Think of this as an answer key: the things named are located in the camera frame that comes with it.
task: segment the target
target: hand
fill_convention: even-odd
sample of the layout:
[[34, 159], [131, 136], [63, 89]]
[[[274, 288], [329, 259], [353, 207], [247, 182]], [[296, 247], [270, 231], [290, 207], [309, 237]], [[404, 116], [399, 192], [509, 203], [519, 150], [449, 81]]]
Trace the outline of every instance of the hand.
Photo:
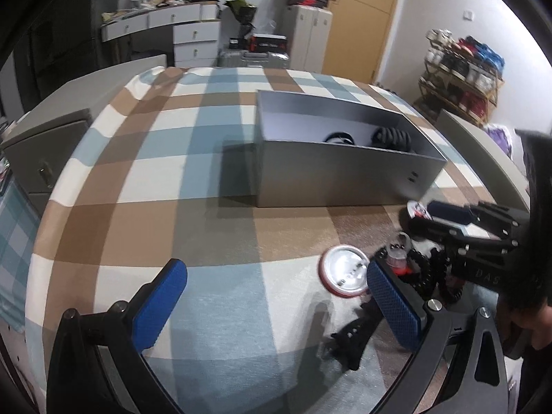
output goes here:
[[499, 296], [496, 323], [501, 341], [510, 336], [512, 322], [533, 331], [531, 345], [535, 350], [541, 350], [552, 343], [552, 307], [548, 306], [547, 299], [536, 308], [510, 309], [504, 298]]

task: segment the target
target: white drawer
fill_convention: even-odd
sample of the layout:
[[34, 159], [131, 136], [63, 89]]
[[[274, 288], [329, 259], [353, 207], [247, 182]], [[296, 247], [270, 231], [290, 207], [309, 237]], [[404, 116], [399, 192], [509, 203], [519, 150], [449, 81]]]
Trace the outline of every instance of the white drawer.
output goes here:
[[205, 23], [175, 24], [173, 44], [219, 40], [220, 21]]
[[105, 42], [133, 32], [147, 30], [147, 13], [108, 24], [101, 29], [101, 39]]
[[175, 67], [178, 68], [197, 68], [197, 67], [214, 67], [216, 59], [194, 59], [175, 62]]
[[151, 11], [150, 28], [164, 26], [165, 24], [186, 23], [201, 20], [199, 16], [200, 9], [200, 4], [190, 4]]
[[219, 16], [219, 5], [217, 4], [201, 5], [201, 20], [216, 20], [218, 16]]
[[191, 42], [174, 45], [175, 62], [194, 59], [214, 59], [218, 54], [218, 45], [216, 41], [212, 42]]

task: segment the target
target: white round lid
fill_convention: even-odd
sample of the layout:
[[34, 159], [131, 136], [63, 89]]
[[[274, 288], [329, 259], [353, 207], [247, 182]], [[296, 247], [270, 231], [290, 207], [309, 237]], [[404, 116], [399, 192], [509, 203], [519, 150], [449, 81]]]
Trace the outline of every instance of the white round lid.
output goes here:
[[320, 280], [331, 293], [341, 297], [359, 296], [368, 290], [368, 257], [360, 249], [340, 244], [327, 250], [318, 265]]

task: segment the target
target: shoe rack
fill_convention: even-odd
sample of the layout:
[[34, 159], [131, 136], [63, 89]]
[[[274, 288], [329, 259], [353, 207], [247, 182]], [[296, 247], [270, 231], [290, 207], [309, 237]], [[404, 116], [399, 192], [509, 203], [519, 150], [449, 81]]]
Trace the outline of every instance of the shoe rack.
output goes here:
[[[418, 85], [420, 87], [420, 93], [422, 94], [422, 98], [418, 99], [415, 102], [416, 108], [419, 109], [424, 115], [426, 115], [426, 117], [430, 122], [435, 121], [435, 115], [431, 113], [432, 111], [424, 110], [423, 101], [427, 96], [427, 94], [429, 93], [431, 95], [434, 95], [437, 99], [441, 100], [451, 112], [469, 121], [470, 123], [478, 127], [482, 127], [483, 125], [487, 124], [492, 111], [498, 105], [499, 90], [504, 85], [504, 80], [499, 76], [497, 70], [489, 66], [483, 60], [477, 59], [476, 57], [471, 56], [468, 52], [464, 51], [463, 49], [459, 50], [457, 48], [452, 48], [451, 46], [443, 45], [433, 40], [429, 40], [429, 42], [433, 48], [442, 51], [444, 54], [449, 53], [449, 54], [455, 55], [457, 58], [466, 60], [470, 64], [471, 68], [475, 69], [479, 73], [481, 72], [484, 73], [485, 76], [491, 77], [494, 84], [492, 85], [492, 88], [490, 88], [489, 91], [487, 92], [482, 91], [480, 88], [476, 87], [475, 84], [471, 84], [465, 80], [458, 78], [456, 75], [452, 73], [452, 71], [443, 70], [438, 63], [435, 64], [431, 61], [424, 60], [424, 65], [426, 68], [425, 76], [426, 77], [440, 76], [444, 81], [445, 88], [437, 89], [431, 84], [429, 84], [427, 80], [426, 81], [420, 80], [418, 82]], [[482, 98], [485, 102], [485, 107], [486, 107], [484, 116], [480, 118], [475, 117], [472, 114], [470, 114], [468, 110], [463, 110], [456, 101], [451, 100], [450, 98], [451, 96], [446, 90], [449, 84], [453, 84], [464, 91], [471, 92], [475, 96]]]

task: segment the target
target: checkered bedsheet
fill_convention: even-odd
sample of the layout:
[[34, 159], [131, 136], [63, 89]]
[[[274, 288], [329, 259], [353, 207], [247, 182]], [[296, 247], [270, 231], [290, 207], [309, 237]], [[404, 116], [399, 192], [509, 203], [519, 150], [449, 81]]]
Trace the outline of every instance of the checkered bedsheet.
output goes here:
[[490, 199], [446, 140], [397, 96], [348, 79], [261, 68], [156, 68], [134, 77], [86, 133], [42, 218], [29, 273], [27, 345], [44, 389], [62, 312], [129, 300], [170, 257], [188, 287], [145, 356], [186, 413], [369, 412], [407, 355], [383, 322], [361, 369], [324, 358], [358, 299], [330, 295], [328, 247], [374, 251], [399, 207], [257, 208], [250, 181], [257, 90], [402, 112], [450, 159], [426, 195]]
[[12, 179], [0, 196], [0, 316], [18, 333], [25, 329], [25, 295], [39, 219]]

